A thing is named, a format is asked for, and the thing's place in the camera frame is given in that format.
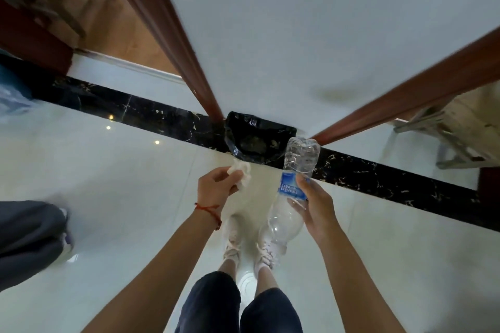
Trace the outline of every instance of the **wooden floor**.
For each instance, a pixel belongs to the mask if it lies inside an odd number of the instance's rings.
[[[106,0],[79,47],[178,74],[130,5]]]
[[[179,75],[126,0],[63,1],[86,31],[80,39],[62,20],[55,20],[49,30],[69,46]]]

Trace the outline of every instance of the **black marble baseboard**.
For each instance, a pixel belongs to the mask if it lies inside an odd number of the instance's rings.
[[[35,65],[0,55],[0,64],[14,71],[33,97],[105,119],[228,152],[224,128],[208,116],[195,114],[71,77],[55,78]],[[283,159],[270,164],[278,169]],[[315,179],[364,194],[425,210],[500,232],[500,216],[483,206],[478,194],[458,185],[434,180],[322,148]]]

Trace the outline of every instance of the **black trash bag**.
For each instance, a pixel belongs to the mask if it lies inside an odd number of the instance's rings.
[[[284,155],[297,129],[253,115],[229,112],[224,140],[232,154],[242,161],[267,165]]]

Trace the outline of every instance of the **shoelace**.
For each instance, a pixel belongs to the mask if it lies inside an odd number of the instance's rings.
[[[240,246],[234,243],[235,237],[229,237],[228,244],[226,245],[226,250],[224,250],[224,256],[230,257],[231,255],[237,255],[240,257]]]
[[[264,242],[264,246],[261,248],[259,244],[257,244],[257,250],[260,253],[260,258],[262,262],[269,266],[270,269],[274,266],[274,256],[272,255],[272,244],[268,242]]]

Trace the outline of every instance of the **gray pants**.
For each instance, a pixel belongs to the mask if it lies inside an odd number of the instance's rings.
[[[0,292],[31,278],[63,251],[66,217],[53,204],[0,202]]]

